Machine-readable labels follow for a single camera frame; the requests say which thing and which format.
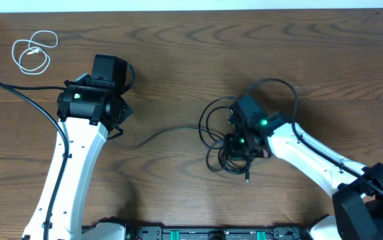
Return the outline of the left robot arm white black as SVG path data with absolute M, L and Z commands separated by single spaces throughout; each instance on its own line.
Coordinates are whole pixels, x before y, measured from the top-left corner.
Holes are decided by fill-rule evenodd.
M 127 227 L 104 219 L 86 229 L 83 210 L 98 155 L 109 132 L 132 110 L 122 99 L 133 68 L 113 55 L 97 54 L 90 74 L 66 81 L 57 99 L 56 146 L 37 208 L 23 239 L 127 239 Z

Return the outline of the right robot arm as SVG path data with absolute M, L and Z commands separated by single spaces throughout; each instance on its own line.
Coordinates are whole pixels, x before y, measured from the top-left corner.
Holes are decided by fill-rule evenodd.
M 268 115 L 250 96 L 230 107 L 234 133 L 228 160 L 273 155 L 289 162 L 331 198 L 333 215 L 304 230 L 306 239 L 383 239 L 383 164 L 368 167 L 331 150 L 280 113 Z

